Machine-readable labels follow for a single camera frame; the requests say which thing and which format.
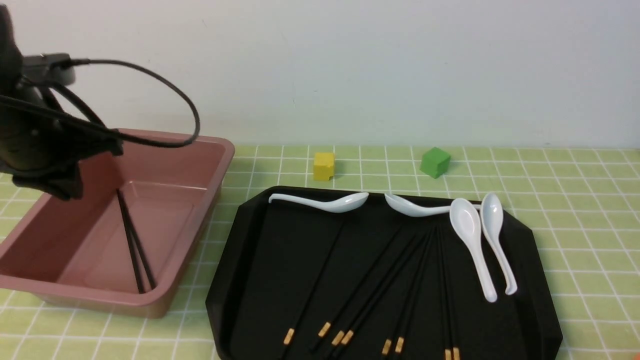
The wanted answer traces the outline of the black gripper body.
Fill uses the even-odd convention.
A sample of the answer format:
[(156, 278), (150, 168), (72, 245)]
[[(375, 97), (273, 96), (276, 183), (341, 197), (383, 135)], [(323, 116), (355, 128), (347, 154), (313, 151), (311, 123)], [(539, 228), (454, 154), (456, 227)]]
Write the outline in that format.
[(1, 172), (14, 185), (48, 193), (63, 201), (81, 199), (84, 186), (80, 162), (101, 153), (123, 155), (121, 139), (62, 128), (1, 134)]

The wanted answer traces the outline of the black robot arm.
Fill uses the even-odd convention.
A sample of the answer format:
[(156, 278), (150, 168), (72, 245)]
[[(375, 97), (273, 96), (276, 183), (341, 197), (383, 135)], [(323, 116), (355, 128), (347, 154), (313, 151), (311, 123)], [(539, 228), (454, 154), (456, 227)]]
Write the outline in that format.
[(76, 76), (66, 53), (23, 55), (7, 5), (1, 5), (1, 172), (14, 185), (68, 201), (83, 196), (80, 161), (102, 153), (123, 155), (122, 141), (64, 121), (55, 92), (86, 121), (103, 121), (70, 91)]

